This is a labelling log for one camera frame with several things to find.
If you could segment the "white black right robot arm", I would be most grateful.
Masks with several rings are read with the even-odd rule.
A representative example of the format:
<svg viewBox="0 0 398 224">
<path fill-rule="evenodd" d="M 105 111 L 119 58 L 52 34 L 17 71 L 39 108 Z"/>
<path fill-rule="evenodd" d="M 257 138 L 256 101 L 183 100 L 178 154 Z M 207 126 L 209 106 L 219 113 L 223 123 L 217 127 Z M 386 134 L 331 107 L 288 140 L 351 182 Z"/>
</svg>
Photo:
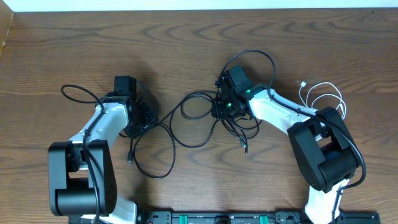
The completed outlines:
<svg viewBox="0 0 398 224">
<path fill-rule="evenodd" d="M 336 223 L 343 191 L 366 177 L 364 158 L 335 108 L 298 105 L 265 84 L 216 82 L 212 115 L 233 121 L 244 115 L 288 135 L 300 173 L 309 188 L 304 212 L 312 223 Z"/>
</svg>

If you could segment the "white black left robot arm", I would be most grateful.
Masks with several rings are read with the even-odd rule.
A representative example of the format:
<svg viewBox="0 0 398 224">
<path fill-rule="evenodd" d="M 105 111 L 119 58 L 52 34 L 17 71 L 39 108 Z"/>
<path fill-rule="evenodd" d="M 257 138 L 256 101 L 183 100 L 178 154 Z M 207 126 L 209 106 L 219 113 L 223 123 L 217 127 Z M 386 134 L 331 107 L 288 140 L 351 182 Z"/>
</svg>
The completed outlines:
<svg viewBox="0 0 398 224">
<path fill-rule="evenodd" d="M 118 195 L 110 149 L 121 131 L 141 137 L 157 115 L 132 91 L 111 92 L 93 103 L 87 124 L 48 149 L 50 209 L 70 223 L 136 223 L 137 205 Z"/>
</svg>

